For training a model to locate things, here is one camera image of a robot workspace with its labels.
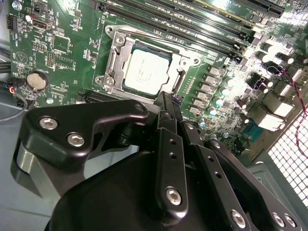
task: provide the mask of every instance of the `cable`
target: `cable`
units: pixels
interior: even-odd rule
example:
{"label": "cable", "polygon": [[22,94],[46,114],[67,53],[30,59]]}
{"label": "cable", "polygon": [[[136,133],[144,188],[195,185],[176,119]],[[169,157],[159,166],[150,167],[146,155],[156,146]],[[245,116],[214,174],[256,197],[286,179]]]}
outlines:
{"label": "cable", "polygon": [[17,117],[20,116],[22,113],[24,113],[24,111],[25,111],[25,110],[27,109],[27,107],[28,107],[28,102],[27,102],[27,100],[26,100],[22,95],[16,93],[15,90],[14,90],[14,87],[10,86],[10,87],[9,87],[9,91],[10,91],[10,93],[12,93],[13,95],[15,95],[17,98],[19,98],[22,102],[24,102],[24,107],[23,107],[23,109],[22,109],[20,112],[18,112],[18,113],[15,114],[15,115],[12,115],[12,116],[9,116],[9,117],[0,119],[0,122],[4,122],[4,121],[8,121],[8,120],[17,118]]}
{"label": "cable", "polygon": [[305,103],[304,103],[304,101],[303,101],[303,99],[302,99],[302,97],[301,97],[300,90],[298,89],[298,87],[297,87],[295,81],[290,77],[290,75],[289,75],[284,69],[282,70],[282,73],[283,73],[285,76],[287,76],[288,79],[291,81],[291,85],[292,85],[293,88],[295,89],[296,95],[297,95],[297,97],[298,97],[298,99],[299,99],[299,101],[300,101],[300,103],[301,103],[301,105],[302,105],[302,108],[303,108],[303,112],[304,112],[304,113],[303,113],[303,118],[300,120],[298,126],[296,127],[295,139],[296,139],[296,145],[297,145],[297,147],[298,147],[299,152],[300,152],[303,156],[305,156],[305,157],[308,159],[308,155],[306,155],[306,154],[303,152],[303,150],[299,147],[299,142],[300,142],[300,140],[299,140],[299,138],[298,138],[299,129],[300,129],[302,123],[305,121],[305,119],[306,119],[307,116],[308,116],[308,115],[307,115],[307,107],[306,107],[306,105],[305,105]]}

